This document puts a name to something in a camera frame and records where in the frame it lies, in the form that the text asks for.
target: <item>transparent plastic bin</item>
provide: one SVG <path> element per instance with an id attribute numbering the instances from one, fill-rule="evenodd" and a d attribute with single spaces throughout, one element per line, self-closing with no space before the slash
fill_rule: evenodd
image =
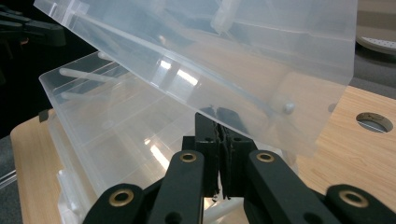
<path id="1" fill-rule="evenodd" d="M 353 77 L 357 0 L 35 0 L 35 6 L 163 95 L 293 154 L 312 155 Z M 206 114 L 208 107 L 231 109 L 245 128 Z"/>
<path id="2" fill-rule="evenodd" d="M 165 175 L 195 111 L 95 52 L 40 77 L 55 113 L 49 133 L 64 169 L 58 179 L 63 223 L 81 223 L 99 196 L 119 183 L 146 188 Z M 297 172 L 293 159 L 272 150 Z M 205 199 L 205 220 L 247 223 L 242 200 Z"/>

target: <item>dark background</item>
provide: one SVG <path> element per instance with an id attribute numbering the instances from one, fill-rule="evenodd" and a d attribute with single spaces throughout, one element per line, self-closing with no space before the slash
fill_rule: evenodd
<path id="1" fill-rule="evenodd" d="M 0 0 L 0 5 L 20 11 L 24 17 L 32 20 L 57 23 L 33 7 L 33 2 L 34 0 Z M 0 138 L 9 135 L 18 124 L 37 116 L 40 111 L 52 108 L 38 80 L 40 75 L 96 51 L 65 28 L 64 34 L 66 45 L 63 47 L 32 42 L 20 45 L 18 41 L 10 41 L 8 45 L 12 59 L 9 58 L 5 44 L 0 43 L 0 69 L 6 80 L 0 84 Z"/>

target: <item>wooden table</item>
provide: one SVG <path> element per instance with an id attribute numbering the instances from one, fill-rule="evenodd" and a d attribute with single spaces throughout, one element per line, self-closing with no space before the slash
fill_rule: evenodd
<path id="1" fill-rule="evenodd" d="M 395 128 L 373 133 L 356 121 L 362 112 L 388 118 Z M 23 223 L 60 223 L 57 173 L 63 167 L 47 122 L 38 117 L 11 133 Z M 318 139 L 313 158 L 298 158 L 305 184 L 321 193 L 345 183 L 364 189 L 396 211 L 396 101 L 348 87 Z"/>

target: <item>metal grommet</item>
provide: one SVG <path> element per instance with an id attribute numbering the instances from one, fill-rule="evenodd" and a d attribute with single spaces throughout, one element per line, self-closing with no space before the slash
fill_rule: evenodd
<path id="1" fill-rule="evenodd" d="M 359 193 L 357 193 L 355 191 L 352 191 L 352 190 L 349 190 L 349 189 L 341 190 L 339 192 L 339 196 L 345 203 L 348 203 L 348 204 L 350 204 L 352 206 L 355 206 L 355 207 L 364 208 L 364 207 L 367 207 L 369 205 L 369 201 L 367 201 L 366 198 L 361 196 Z M 352 200 L 348 196 L 353 196 L 357 200 Z"/>
<path id="2" fill-rule="evenodd" d="M 118 189 L 110 195 L 108 201 L 114 207 L 121 207 L 134 199 L 134 193 L 130 189 Z"/>
<path id="3" fill-rule="evenodd" d="M 186 152 L 180 155 L 180 159 L 184 162 L 192 162 L 197 160 L 197 156 L 193 153 Z"/>
<path id="4" fill-rule="evenodd" d="M 256 157 L 257 157 L 257 160 L 264 161 L 264 162 L 272 162 L 275 160 L 275 158 L 271 154 L 265 153 L 265 152 L 257 154 Z"/>

